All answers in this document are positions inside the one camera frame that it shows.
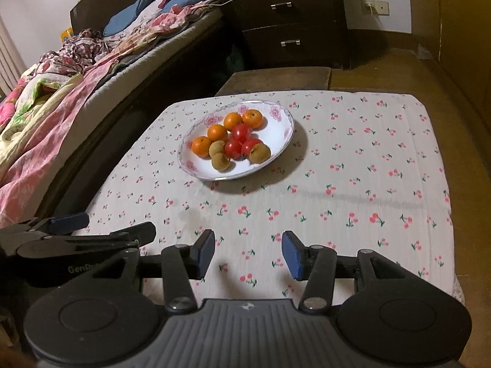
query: metal drawer handle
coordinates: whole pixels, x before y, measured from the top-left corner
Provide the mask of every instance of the metal drawer handle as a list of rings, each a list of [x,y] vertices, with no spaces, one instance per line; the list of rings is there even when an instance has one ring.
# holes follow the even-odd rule
[[[281,41],[280,43],[282,47],[286,47],[287,44],[300,45],[300,40],[285,40],[285,41]]]
[[[279,4],[271,4],[271,9],[272,10],[275,10],[277,7],[282,7],[282,6],[287,6],[287,7],[291,7],[292,6],[292,2],[288,2],[288,3],[279,3]]]

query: dark wooden nightstand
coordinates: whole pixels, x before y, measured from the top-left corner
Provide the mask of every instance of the dark wooden nightstand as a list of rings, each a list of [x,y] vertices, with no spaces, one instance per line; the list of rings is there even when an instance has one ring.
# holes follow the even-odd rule
[[[255,68],[350,68],[343,0],[235,0],[221,8]]]

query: tomato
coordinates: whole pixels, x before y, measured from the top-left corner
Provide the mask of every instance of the tomato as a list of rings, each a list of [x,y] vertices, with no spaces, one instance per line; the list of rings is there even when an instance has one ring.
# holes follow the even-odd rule
[[[242,154],[249,157],[249,152],[252,149],[252,147],[256,144],[261,144],[262,141],[258,140],[257,138],[251,138],[250,140],[247,140],[242,144]]]
[[[225,144],[225,155],[234,160],[242,159],[242,144],[235,140],[228,141]]]
[[[241,125],[237,125],[232,129],[232,138],[235,141],[246,142],[250,138],[251,129],[248,125],[242,123]]]

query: logo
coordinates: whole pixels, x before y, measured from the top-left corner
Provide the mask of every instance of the logo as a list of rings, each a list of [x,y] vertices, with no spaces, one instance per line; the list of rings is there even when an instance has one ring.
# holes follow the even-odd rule
[[[85,271],[88,271],[88,270],[94,268],[96,265],[97,264],[90,264],[90,263],[87,263],[86,265],[81,265],[79,267],[73,267],[73,265],[69,265],[68,266],[68,272],[70,274],[85,272]]]
[[[241,305],[241,308],[244,310],[247,310],[247,311],[250,311],[255,307],[256,306],[254,306],[254,304],[252,304],[251,302],[247,302],[247,303]]]

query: orange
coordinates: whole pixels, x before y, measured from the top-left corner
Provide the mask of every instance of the orange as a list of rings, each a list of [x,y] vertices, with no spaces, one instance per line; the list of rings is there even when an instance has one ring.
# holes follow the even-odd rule
[[[195,138],[195,140],[191,144],[191,151],[195,153],[195,155],[198,155],[199,157],[202,157],[203,159],[210,156],[210,153],[208,152],[210,150],[210,146],[212,145],[213,141],[210,140],[208,137],[198,137]]]
[[[252,129],[261,127],[263,120],[263,114],[256,109],[249,109],[242,115],[242,121]]]
[[[232,131],[232,129],[236,125],[239,125],[241,123],[242,116],[239,115],[237,112],[229,113],[227,116],[225,116],[225,120],[223,121],[223,125],[228,131]]]
[[[208,138],[212,140],[213,142],[215,141],[227,141],[228,139],[228,132],[225,127],[222,125],[212,125],[208,129]]]

